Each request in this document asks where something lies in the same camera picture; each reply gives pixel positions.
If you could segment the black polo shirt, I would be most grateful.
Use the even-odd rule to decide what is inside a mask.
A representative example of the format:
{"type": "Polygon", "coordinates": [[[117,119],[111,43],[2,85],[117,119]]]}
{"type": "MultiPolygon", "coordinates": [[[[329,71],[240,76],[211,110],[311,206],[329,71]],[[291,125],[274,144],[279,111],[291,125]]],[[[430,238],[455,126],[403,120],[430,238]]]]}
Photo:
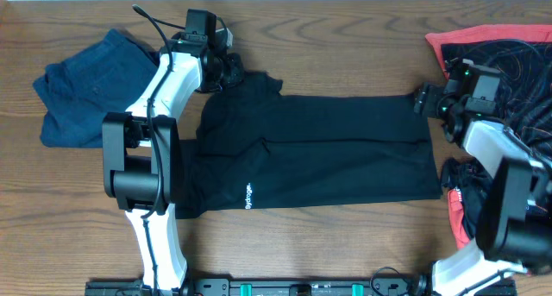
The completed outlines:
{"type": "Polygon", "coordinates": [[[206,102],[182,145],[180,219],[207,211],[437,199],[427,121],[410,95],[285,95],[250,72],[206,102]]]}

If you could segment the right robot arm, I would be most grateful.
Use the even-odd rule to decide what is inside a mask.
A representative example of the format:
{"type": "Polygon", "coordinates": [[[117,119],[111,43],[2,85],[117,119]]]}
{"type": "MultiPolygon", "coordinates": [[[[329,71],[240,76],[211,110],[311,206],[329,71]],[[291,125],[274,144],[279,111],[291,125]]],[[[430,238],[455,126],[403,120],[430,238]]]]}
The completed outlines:
{"type": "Polygon", "coordinates": [[[513,274],[551,264],[551,224],[529,205],[551,195],[551,165],[523,144],[496,113],[501,72],[455,59],[444,87],[424,84],[414,111],[443,121],[450,143],[473,156],[492,177],[476,236],[429,274],[410,283],[409,295],[475,295],[513,274]]]}

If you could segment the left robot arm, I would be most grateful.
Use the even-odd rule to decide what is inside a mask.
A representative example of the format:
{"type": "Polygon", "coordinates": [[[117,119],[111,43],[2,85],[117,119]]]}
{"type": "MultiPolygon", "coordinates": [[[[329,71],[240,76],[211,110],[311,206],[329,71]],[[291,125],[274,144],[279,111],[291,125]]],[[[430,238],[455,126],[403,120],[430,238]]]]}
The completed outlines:
{"type": "Polygon", "coordinates": [[[176,218],[184,174],[177,125],[193,93],[234,85],[243,69],[228,55],[233,35],[207,10],[189,9],[185,25],[163,42],[144,92],[126,110],[108,113],[102,124],[104,190],[134,229],[143,276],[133,286],[88,286],[88,295],[195,293],[176,218]]]}

